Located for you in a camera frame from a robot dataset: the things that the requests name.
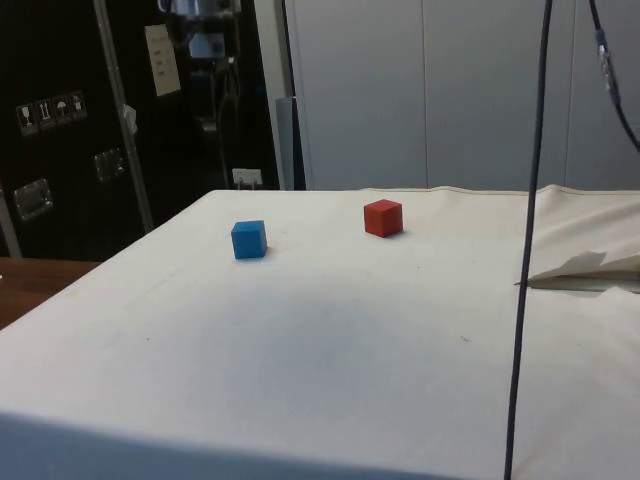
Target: blue cube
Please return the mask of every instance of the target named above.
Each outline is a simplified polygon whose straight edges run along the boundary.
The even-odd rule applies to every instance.
[[[236,258],[261,258],[267,253],[267,234],[264,222],[238,222],[231,230],[233,253]]]

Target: cube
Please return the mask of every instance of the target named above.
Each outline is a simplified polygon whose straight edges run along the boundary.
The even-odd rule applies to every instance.
[[[238,260],[261,258],[267,253],[267,234],[262,220],[238,222],[231,230],[233,253]]]
[[[388,237],[402,231],[402,204],[391,200],[378,200],[364,207],[364,229],[379,237]]]

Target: red cube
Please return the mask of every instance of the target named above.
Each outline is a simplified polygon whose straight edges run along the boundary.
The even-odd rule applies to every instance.
[[[402,204],[378,200],[364,207],[364,229],[379,237],[402,231]]]

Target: black cable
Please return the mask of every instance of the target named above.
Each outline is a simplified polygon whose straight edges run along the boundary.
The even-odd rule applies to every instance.
[[[589,0],[589,6],[591,7],[591,16],[593,17],[593,24],[595,25],[596,30],[602,30],[600,14],[598,13],[598,7],[596,7],[596,0]]]
[[[605,36],[604,30],[602,29],[602,24],[600,23],[600,13],[598,12],[596,0],[589,0],[589,7],[591,7],[591,18],[593,19],[593,26],[596,29],[598,58],[600,59],[600,68],[602,69],[602,74],[604,75],[604,81],[607,86],[607,90],[609,91],[609,95],[611,96],[611,101],[613,102],[613,105],[616,109],[618,119],[620,119],[620,123],[622,124],[622,128],[629,137],[629,140],[631,140],[633,147],[637,152],[640,153],[640,141],[629,125],[627,116],[625,115],[624,109],[622,108],[618,80],[616,79],[615,71],[613,69],[611,53],[609,51],[609,46],[607,45],[607,38]]]
[[[636,148],[638,153],[640,153],[640,142],[638,141],[638,138],[636,137],[635,133],[633,133],[633,129],[631,128],[631,125],[629,125],[629,121],[627,120],[627,116],[624,114],[622,105],[618,103],[615,105],[615,107],[616,107],[616,113],[618,114],[618,118],[620,119],[620,123],[622,123],[622,128],[624,128],[624,131],[629,137],[629,140],[631,140],[631,143],[633,144],[633,146]]]
[[[536,214],[536,193],[538,190],[538,173],[540,170],[540,152],[542,150],[542,130],[544,126],[544,102],[547,88],[547,50],[549,47],[549,30],[551,27],[551,10],[553,0],[546,0],[542,39],[540,41],[540,63],[538,66],[538,99],[536,107],[536,131],[533,147],[533,162],[529,183],[529,204],[527,208],[527,226],[525,230],[522,272],[520,275],[520,291],[518,294],[518,313],[513,348],[513,367],[511,370],[511,390],[509,393],[509,418],[507,421],[507,450],[504,462],[504,479],[511,480],[513,470],[513,447],[516,429],[516,405],[518,403],[518,384],[520,382],[520,362],[522,359],[522,333],[524,330],[524,313],[529,287],[529,266],[531,264],[531,246],[533,244],[533,227]]]

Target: white wall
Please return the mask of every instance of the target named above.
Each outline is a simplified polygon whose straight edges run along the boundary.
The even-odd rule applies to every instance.
[[[287,0],[308,183],[525,189],[539,0]],[[640,2],[601,0],[640,125]],[[556,0],[542,184],[640,187],[604,90],[584,0]]]

